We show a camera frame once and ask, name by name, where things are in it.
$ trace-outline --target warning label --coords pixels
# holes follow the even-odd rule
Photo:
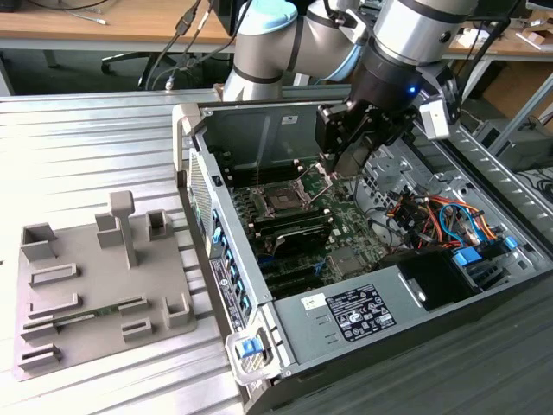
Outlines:
[[[397,324],[373,284],[328,297],[327,304],[349,342]]]

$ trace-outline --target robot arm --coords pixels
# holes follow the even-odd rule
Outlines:
[[[359,139],[367,156],[393,143],[412,129],[417,112],[429,139],[449,136],[448,126],[461,115],[461,92],[440,59],[475,4],[476,0],[386,2],[353,73],[349,97],[317,113],[315,137],[328,171],[336,169],[347,147]]]
[[[368,155],[412,128],[420,112],[427,137],[449,136],[461,91],[442,56],[477,0],[387,0],[372,28],[359,0],[317,0],[298,17],[284,0],[254,0],[238,32],[224,100],[277,99],[285,70],[341,80],[340,105],[317,112],[315,138],[334,171],[358,140]]]

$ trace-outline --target office chair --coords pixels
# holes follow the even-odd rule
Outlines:
[[[166,54],[162,58],[162,62],[167,63],[170,66],[176,65],[176,62],[169,57],[170,54]],[[143,90],[146,86],[146,79],[148,79],[148,73],[150,69],[154,66],[154,63],[156,62],[157,56],[159,56],[159,52],[130,52],[128,54],[116,54],[115,56],[109,56],[107,58],[102,59],[102,72],[107,74],[111,73],[110,64],[113,62],[120,62],[120,61],[128,61],[131,59],[138,59],[138,58],[148,58],[146,61],[146,67],[144,68],[142,72],[142,76],[140,77],[140,80],[138,80],[138,90]]]

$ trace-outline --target blue latch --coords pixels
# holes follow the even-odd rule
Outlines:
[[[507,236],[505,238],[505,245],[507,245],[507,248],[513,250],[518,246],[518,242],[512,236]]]
[[[467,266],[471,265],[474,262],[480,261],[482,257],[479,253],[476,252],[473,247],[470,246],[468,248],[463,248],[457,251],[457,253],[454,255],[454,259],[460,266]]]
[[[231,265],[231,277],[232,277],[232,282],[233,283],[236,282],[236,278],[238,278],[238,270],[234,265]]]
[[[253,356],[254,354],[260,354],[264,351],[263,343],[258,337],[244,340],[236,347],[236,349],[238,350],[238,356],[240,356],[240,359]]]
[[[250,300],[248,300],[248,297],[242,298],[242,304],[244,305],[244,311],[247,311],[250,308]]]
[[[237,288],[237,293],[238,293],[238,298],[242,295],[242,293],[244,292],[244,285],[242,284],[242,281],[238,281],[236,283],[236,288]]]
[[[223,233],[223,230],[221,227],[216,227],[215,232],[213,232],[213,236],[211,237],[211,240],[214,244],[218,244],[221,241],[221,234]]]

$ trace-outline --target wooden desk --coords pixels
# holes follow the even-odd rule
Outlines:
[[[113,5],[107,4],[103,15],[88,13],[89,16],[101,16],[105,19],[108,22],[105,26],[23,2],[22,8],[14,14],[0,13],[0,50],[12,48],[156,52],[167,44],[174,33],[177,19],[192,2],[193,0],[117,0]],[[201,18],[206,7],[207,2],[202,2],[198,18]],[[171,50],[182,51],[194,28],[195,25]],[[515,30],[507,30],[504,38],[492,45],[489,53],[475,68],[466,95],[472,91],[493,61],[553,61],[553,53],[534,49],[518,39],[515,33]],[[228,36],[213,13],[192,46],[191,52],[208,53],[226,42]],[[233,51],[233,45],[226,49],[229,53]],[[468,48],[455,42],[445,58],[464,59],[467,52]],[[3,81],[7,77],[2,75],[3,66],[0,61],[0,96],[9,91],[7,82]],[[298,85],[307,79],[308,77],[300,75]]]
[[[480,78],[494,61],[532,61],[532,62],[551,62],[553,61],[553,52],[542,52],[533,48],[528,43],[517,37],[518,30],[508,29],[501,39],[495,41],[488,49],[486,55],[476,65],[474,71],[468,80],[467,87],[463,94],[463,100],[470,95]],[[464,47],[459,42],[454,41],[449,48],[445,59],[465,59],[469,48]],[[473,51],[472,57],[476,54],[478,48]]]
[[[495,41],[489,48],[487,54],[500,56],[496,61],[534,61],[544,59],[553,60],[553,52],[542,52],[533,48],[528,43],[517,37],[516,29],[507,29],[501,39]],[[449,54],[467,55],[469,48],[454,41],[449,47]],[[474,48],[473,54],[476,54],[478,48]]]
[[[173,36],[177,20],[193,2],[194,0],[116,0],[113,5],[106,4],[106,12],[102,15],[77,11],[86,16],[102,18],[107,21],[107,25],[23,2],[22,8],[16,13],[0,13],[0,49],[17,46],[25,48],[39,42],[65,41],[76,42],[74,45],[79,46],[78,50],[82,49],[78,42],[109,42],[117,45],[109,50],[153,52],[160,50],[159,45],[164,45]],[[188,43],[206,8],[207,2],[201,2],[196,22],[188,35],[182,37],[178,43]],[[196,40],[195,49],[208,52],[228,42],[228,39],[219,19],[212,13]],[[121,48],[125,42],[140,42],[143,45],[140,48]],[[70,43],[59,42],[58,45],[68,49]]]

